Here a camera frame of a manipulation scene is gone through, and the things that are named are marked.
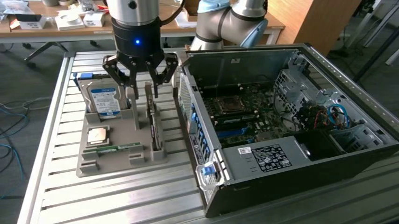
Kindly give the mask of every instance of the open computer tower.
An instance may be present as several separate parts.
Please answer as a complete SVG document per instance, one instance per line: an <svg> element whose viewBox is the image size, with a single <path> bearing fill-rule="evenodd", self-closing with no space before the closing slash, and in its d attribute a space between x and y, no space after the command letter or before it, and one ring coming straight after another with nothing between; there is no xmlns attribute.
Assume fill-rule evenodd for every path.
<svg viewBox="0 0 399 224"><path fill-rule="evenodd" d="M399 120L305 44L179 52L176 103L205 216L352 178Z"/></svg>

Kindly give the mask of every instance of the blue cable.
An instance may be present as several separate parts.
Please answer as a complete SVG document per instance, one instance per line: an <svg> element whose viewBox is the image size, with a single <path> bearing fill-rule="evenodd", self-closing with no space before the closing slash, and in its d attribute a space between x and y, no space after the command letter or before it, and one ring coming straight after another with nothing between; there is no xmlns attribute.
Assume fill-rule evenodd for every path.
<svg viewBox="0 0 399 224"><path fill-rule="evenodd" d="M24 181L24 170L22 170L22 165L21 165L21 162L20 162L20 158L18 158L18 153L17 153L17 151L16 151L14 148L13 148L12 146L9 146L9 145L0 144L0 146L2 146L2 147L5 147L5 148L9 148L9 149L12 150L12 152L13 152L13 154L14 154L14 157L17 158L18 170L20 170L20 179L21 179L21 181ZM20 184L16 188L12 188L10 190L8 190L6 193L5 193L2 196L0 196L0 200L1 200L2 198L5 198L6 195L9 195L12 192L14 192L14 191L18 189L20 186L21 186L21 184Z"/></svg>
<svg viewBox="0 0 399 224"><path fill-rule="evenodd" d="M327 107L327 115L328 115L328 119L329 119L331 123L336 124L336 123L335 123L335 120L333 120L332 117L331 117L331 111L329 111L329 109L331 109L332 107L339 107L339 108L341 109L343 116L344 116L344 119L345 119L345 121L347 121L347 128L348 128L348 127L349 127L349 118L348 118L347 110L344 109L343 105L340 105L340 104L332 104L332 105L329 105L329 106Z"/></svg>
<svg viewBox="0 0 399 224"><path fill-rule="evenodd" d="M22 125L22 126L13 132L13 133L10 133L10 134L8 134L8 135L5 135L5 133L2 133L2 136L0 137L0 139L4 139L4 138L6 138L6 137L14 135L17 132L20 132L20 131L24 129L24 127L26 127L28 122L29 122L29 119L28 119L28 117L26 117L24 114L20 114L20 113L10 113L10 112L5 111L5 110L1 109L1 108L0 108L0 111L2 111L4 113L6 113L8 115L21 116L21 117L24 117L24 119L25 119L25 123L24 123L24 125Z"/></svg>

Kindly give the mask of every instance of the blue hard drive label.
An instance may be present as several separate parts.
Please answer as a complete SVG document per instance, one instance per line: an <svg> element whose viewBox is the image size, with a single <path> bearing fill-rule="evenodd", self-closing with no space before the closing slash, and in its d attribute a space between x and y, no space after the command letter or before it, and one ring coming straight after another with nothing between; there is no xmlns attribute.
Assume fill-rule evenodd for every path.
<svg viewBox="0 0 399 224"><path fill-rule="evenodd" d="M279 144L252 149L256 162L263 172L273 171L291 166Z"/></svg>
<svg viewBox="0 0 399 224"><path fill-rule="evenodd" d="M103 116L112 116L120 113L119 101L115 98L116 89L103 88L91 90L97 113Z"/></svg>

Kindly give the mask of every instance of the motherboard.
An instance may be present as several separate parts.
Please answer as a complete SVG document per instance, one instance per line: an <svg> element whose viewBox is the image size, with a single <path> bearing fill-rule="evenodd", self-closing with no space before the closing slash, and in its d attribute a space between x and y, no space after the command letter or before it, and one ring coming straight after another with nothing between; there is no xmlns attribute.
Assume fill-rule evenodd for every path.
<svg viewBox="0 0 399 224"><path fill-rule="evenodd" d="M268 83L203 91L205 108L223 148L281 138L292 131L283 124L273 107L273 96Z"/></svg>

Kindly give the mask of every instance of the white box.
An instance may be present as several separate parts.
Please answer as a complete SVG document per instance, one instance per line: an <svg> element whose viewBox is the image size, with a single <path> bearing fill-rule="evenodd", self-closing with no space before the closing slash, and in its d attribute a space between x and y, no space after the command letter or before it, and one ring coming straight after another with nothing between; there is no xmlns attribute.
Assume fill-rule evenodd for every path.
<svg viewBox="0 0 399 224"><path fill-rule="evenodd" d="M56 23L58 31L85 27L78 15L58 15L56 17Z"/></svg>
<svg viewBox="0 0 399 224"><path fill-rule="evenodd" d="M18 21L18 26L21 29L42 29L44 25L45 25L45 17L41 16L41 18L38 19L38 21Z"/></svg>
<svg viewBox="0 0 399 224"><path fill-rule="evenodd" d="M86 14L82 23L86 27L101 27L104 25L104 13Z"/></svg>

